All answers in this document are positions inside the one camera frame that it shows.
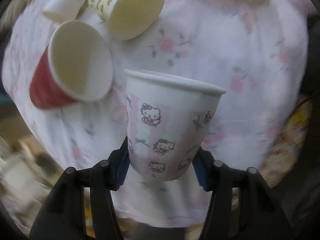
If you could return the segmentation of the Hello Kitty paper cup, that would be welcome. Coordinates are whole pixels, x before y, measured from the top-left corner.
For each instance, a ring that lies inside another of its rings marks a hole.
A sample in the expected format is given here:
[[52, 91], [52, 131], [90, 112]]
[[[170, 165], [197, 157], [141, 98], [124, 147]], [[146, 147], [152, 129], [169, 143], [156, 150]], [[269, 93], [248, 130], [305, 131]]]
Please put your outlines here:
[[194, 159], [226, 90], [148, 70], [125, 73], [131, 166], [149, 179], [175, 180]]

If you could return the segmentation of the red ribbed paper cup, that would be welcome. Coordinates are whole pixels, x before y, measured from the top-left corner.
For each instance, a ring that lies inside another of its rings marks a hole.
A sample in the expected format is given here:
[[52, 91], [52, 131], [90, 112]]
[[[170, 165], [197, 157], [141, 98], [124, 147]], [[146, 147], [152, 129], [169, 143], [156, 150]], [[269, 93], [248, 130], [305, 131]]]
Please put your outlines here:
[[103, 99], [113, 80], [107, 43], [91, 25], [69, 21], [52, 34], [35, 70], [29, 96], [38, 109]]

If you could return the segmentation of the yellow patterned paper cup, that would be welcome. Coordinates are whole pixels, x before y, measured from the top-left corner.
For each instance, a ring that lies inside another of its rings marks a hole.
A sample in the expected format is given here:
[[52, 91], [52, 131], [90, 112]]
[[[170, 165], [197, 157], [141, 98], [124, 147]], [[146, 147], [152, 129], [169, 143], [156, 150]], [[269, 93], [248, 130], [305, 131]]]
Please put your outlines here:
[[164, 0], [88, 0], [88, 5], [119, 40], [133, 39], [159, 17]]

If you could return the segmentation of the white floral bed sheet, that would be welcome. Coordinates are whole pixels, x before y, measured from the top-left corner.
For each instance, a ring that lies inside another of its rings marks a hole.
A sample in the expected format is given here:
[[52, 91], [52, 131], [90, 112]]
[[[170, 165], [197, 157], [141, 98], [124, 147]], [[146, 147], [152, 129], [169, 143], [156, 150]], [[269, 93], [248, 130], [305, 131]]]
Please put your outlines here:
[[50, 0], [33, 0], [17, 19], [2, 64], [2, 81], [31, 132], [62, 167], [91, 167], [126, 136], [126, 68], [139, 68], [223, 87], [202, 147], [236, 169], [263, 174], [283, 123], [298, 99], [308, 31], [306, 0], [165, 0], [143, 35], [119, 41], [86, 7], [113, 58], [114, 83], [104, 100], [41, 111], [29, 99], [37, 63], [56, 25], [42, 15]]

